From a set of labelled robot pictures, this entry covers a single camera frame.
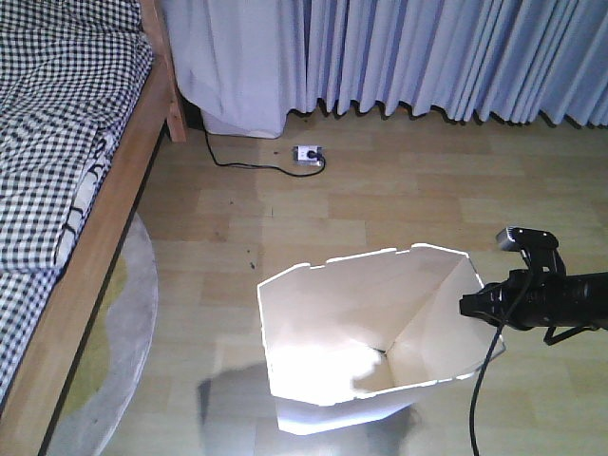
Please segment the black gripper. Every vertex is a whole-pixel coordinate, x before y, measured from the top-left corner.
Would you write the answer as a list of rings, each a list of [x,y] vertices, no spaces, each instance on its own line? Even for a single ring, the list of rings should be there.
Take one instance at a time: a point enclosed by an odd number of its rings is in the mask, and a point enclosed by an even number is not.
[[[492,282],[475,294],[464,294],[459,301],[460,315],[481,320],[490,326],[510,325],[509,310],[515,300],[516,288],[506,282]]]

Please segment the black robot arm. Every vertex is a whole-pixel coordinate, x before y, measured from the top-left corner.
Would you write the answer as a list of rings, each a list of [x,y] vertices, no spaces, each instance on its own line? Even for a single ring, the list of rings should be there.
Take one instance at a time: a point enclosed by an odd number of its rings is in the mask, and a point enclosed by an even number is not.
[[[490,282],[460,299],[460,314],[493,326],[518,331],[545,328],[551,346],[585,331],[607,328],[607,274],[531,278],[528,270],[509,272],[503,282]]]

